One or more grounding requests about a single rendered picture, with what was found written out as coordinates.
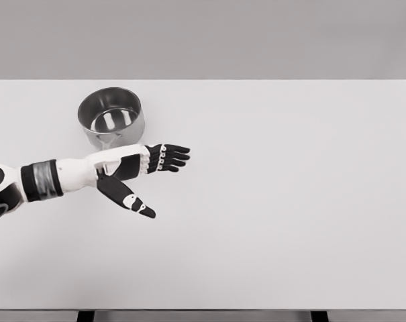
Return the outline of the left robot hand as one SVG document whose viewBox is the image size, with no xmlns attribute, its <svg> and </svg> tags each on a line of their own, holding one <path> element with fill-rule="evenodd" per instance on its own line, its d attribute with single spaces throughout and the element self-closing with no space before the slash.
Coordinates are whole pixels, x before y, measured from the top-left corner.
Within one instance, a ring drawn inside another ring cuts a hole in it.
<svg viewBox="0 0 406 322">
<path fill-rule="evenodd" d="M 85 185 L 95 187 L 120 207 L 151 219 L 156 212 L 125 181 L 155 172 L 178 172 L 190 159 L 190 148 L 134 144 L 95 152 L 84 158 Z"/>
</svg>

